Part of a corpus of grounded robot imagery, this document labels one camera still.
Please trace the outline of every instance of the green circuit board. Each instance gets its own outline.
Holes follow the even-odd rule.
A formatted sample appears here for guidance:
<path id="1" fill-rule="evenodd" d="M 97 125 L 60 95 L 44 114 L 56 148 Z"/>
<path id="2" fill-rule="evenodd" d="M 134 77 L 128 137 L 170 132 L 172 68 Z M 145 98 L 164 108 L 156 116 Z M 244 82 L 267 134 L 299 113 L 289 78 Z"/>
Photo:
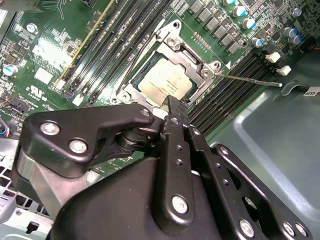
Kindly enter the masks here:
<path id="1" fill-rule="evenodd" d="M 236 6 L 245 7 L 246 15 L 234 17 Z M 293 16 L 297 8 L 302 14 Z M 35 9 L 16 13 L 1 42 L 0 116 L 19 134 L 33 113 L 111 105 L 114 86 L 148 37 L 175 20 L 182 23 L 185 43 L 205 63 L 219 61 L 221 73 L 237 67 L 254 48 L 255 37 L 273 43 L 292 65 L 304 53 L 303 44 L 319 37 L 319 13 L 316 0 L 236 0 L 228 6 L 220 0 L 41 0 Z M 212 18 L 223 27 L 222 37 L 216 29 L 208 30 Z M 253 29 L 242 28 L 246 18 L 255 19 Z M 288 42 L 286 27 L 298 30 L 300 44 Z M 234 52 L 229 43 L 222 44 L 226 35 L 238 46 Z M 140 156 L 112 160 L 95 170 L 107 176 Z"/>

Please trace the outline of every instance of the label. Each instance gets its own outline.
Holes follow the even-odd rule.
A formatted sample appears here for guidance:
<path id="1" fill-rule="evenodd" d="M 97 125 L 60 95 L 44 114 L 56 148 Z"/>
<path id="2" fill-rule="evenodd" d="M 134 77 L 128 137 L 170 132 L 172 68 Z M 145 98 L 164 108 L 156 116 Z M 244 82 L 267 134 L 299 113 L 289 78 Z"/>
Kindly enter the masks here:
<path id="1" fill-rule="evenodd" d="M 314 97 L 320 92 L 320 86 L 311 86 L 308 91 L 303 95 L 304 97 Z"/>

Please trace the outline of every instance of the black plastic bracket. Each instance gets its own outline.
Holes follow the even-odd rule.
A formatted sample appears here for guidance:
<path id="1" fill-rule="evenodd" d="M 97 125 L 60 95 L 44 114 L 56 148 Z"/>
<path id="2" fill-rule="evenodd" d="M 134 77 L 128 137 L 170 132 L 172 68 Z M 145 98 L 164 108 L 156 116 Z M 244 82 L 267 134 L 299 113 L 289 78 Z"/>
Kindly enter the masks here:
<path id="1" fill-rule="evenodd" d="M 35 113 L 24 121 L 19 144 L 31 159 L 63 177 L 77 178 L 92 165 L 130 156 L 132 152 L 114 144 L 116 135 L 124 129 L 148 127 L 154 119 L 140 104 Z M 44 123 L 58 125 L 59 133 L 44 134 Z M 72 151 L 72 140 L 81 140 L 87 150 Z"/>

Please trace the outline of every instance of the surface-mount component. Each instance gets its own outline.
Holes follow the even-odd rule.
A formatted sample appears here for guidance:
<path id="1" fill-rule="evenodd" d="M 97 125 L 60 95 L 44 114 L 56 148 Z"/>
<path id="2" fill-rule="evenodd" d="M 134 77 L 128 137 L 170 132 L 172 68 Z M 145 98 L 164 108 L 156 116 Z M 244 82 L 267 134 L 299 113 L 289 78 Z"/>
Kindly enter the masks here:
<path id="1" fill-rule="evenodd" d="M 193 4 L 189 7 L 189 11 L 196 14 L 204 7 L 204 4 L 200 0 L 195 0 Z"/>
<path id="2" fill-rule="evenodd" d="M 197 16 L 197 19 L 199 20 L 199 22 L 203 23 L 203 22 L 207 21 L 210 16 L 211 16 L 211 12 L 210 12 L 207 8 L 205 8 L 205 9 Z"/>
<path id="3" fill-rule="evenodd" d="M 226 50 L 230 54 L 234 54 L 239 48 L 240 48 L 240 45 L 237 42 L 233 42 Z"/>
<path id="4" fill-rule="evenodd" d="M 217 26 L 219 22 L 218 20 L 213 17 L 206 25 L 205 28 L 208 29 L 209 32 L 213 31 Z"/>
<path id="5" fill-rule="evenodd" d="M 223 26 L 219 26 L 216 30 L 212 32 L 212 35 L 216 39 L 220 39 L 226 33 L 226 29 Z"/>
<path id="6" fill-rule="evenodd" d="M 224 36 L 222 38 L 222 40 L 220 41 L 221 45 L 223 46 L 228 46 L 234 39 L 232 38 L 232 36 L 230 34 L 227 34 L 226 36 Z"/>

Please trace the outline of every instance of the chip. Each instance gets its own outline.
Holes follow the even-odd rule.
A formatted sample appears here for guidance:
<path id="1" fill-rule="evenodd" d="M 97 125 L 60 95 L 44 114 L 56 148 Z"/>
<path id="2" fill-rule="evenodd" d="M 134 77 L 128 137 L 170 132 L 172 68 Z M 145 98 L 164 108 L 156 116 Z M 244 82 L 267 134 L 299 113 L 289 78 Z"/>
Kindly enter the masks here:
<path id="1" fill-rule="evenodd" d="M 11 55 L 6 56 L 5 61 L 9 64 L 15 64 L 17 62 L 17 58 Z"/>
<path id="2" fill-rule="evenodd" d="M 267 36 L 267 32 L 265 29 L 261 29 L 260 31 L 258 31 L 258 33 L 256 34 L 256 36 L 259 38 L 259 39 L 263 39 Z"/>
<path id="3" fill-rule="evenodd" d="M 20 46 L 19 44 L 16 44 L 16 45 L 14 45 L 14 47 L 13 47 L 13 51 L 16 52 L 16 53 L 19 52 L 20 49 L 21 49 L 21 46 Z"/>
<path id="4" fill-rule="evenodd" d="M 19 50 L 19 52 L 18 52 L 18 54 L 21 55 L 21 56 L 25 56 L 26 53 L 27 53 L 27 51 L 28 51 L 28 50 L 27 50 L 26 48 L 21 47 L 20 50 Z"/>
<path id="5" fill-rule="evenodd" d="M 275 34 L 272 35 L 272 39 L 277 41 L 280 38 L 280 33 L 276 32 Z"/>
<path id="6" fill-rule="evenodd" d="M 193 86 L 185 71 L 180 64 L 161 58 L 146 73 L 138 89 L 159 106 L 168 95 L 181 100 Z"/>
<path id="7" fill-rule="evenodd" d="M 215 38 L 219 39 L 226 33 L 226 29 L 223 26 L 218 27 L 212 34 Z"/>

